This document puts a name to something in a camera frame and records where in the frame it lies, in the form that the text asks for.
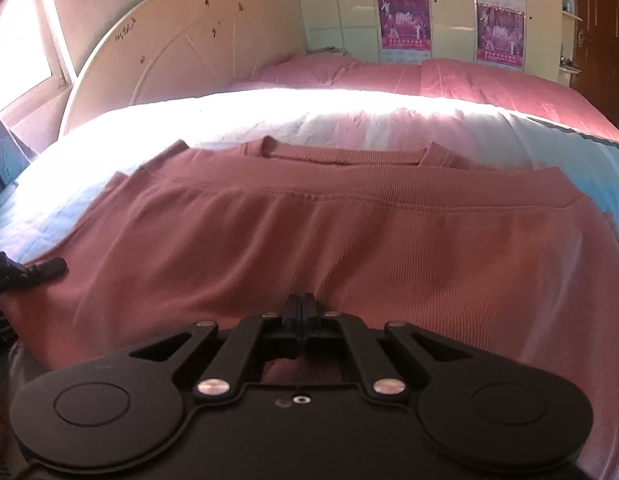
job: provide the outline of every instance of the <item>headboard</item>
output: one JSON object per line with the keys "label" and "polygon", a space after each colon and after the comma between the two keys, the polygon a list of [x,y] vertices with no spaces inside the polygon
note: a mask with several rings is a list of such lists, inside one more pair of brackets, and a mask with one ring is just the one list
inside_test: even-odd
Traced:
{"label": "headboard", "polygon": [[67,135],[104,112],[227,88],[305,47],[302,23],[269,0],[145,0],[98,43],[61,123]]}

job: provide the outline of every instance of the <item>door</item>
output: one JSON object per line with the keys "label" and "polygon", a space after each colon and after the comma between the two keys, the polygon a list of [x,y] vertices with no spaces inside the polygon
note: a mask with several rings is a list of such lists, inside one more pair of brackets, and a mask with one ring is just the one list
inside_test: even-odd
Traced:
{"label": "door", "polygon": [[571,87],[619,127],[619,0],[576,0],[574,64],[582,73]]}

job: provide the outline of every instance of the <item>pink poster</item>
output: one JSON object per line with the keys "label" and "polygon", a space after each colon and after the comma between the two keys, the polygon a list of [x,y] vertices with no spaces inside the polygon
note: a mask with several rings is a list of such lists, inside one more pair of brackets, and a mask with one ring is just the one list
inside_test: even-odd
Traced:
{"label": "pink poster", "polygon": [[484,5],[477,9],[478,60],[522,68],[525,14]]}
{"label": "pink poster", "polygon": [[429,0],[379,0],[383,48],[432,50]]}

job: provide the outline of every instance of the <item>corner shelf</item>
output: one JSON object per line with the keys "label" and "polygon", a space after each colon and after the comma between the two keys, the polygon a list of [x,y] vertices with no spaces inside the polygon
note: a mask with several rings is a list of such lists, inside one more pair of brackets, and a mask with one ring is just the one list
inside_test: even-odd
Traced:
{"label": "corner shelf", "polygon": [[567,18],[571,18],[572,20],[578,20],[579,22],[583,21],[583,19],[580,18],[579,16],[576,16],[575,14],[572,14],[571,12],[567,12],[566,10],[563,11],[563,16],[566,16]]}
{"label": "corner shelf", "polygon": [[581,73],[581,71],[579,69],[572,68],[572,67],[569,67],[569,66],[559,66],[558,69],[561,72],[567,72],[568,74],[580,74]]}

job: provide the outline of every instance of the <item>pink blanket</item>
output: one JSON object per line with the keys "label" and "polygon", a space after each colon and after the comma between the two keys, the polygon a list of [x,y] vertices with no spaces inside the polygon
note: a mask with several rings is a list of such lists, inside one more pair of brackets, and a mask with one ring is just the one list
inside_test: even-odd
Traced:
{"label": "pink blanket", "polygon": [[490,104],[619,142],[619,130],[571,88],[451,59],[430,59],[422,65],[379,65],[356,61],[343,53],[319,52],[267,66],[253,78],[235,84],[234,89],[272,86],[374,90]]}

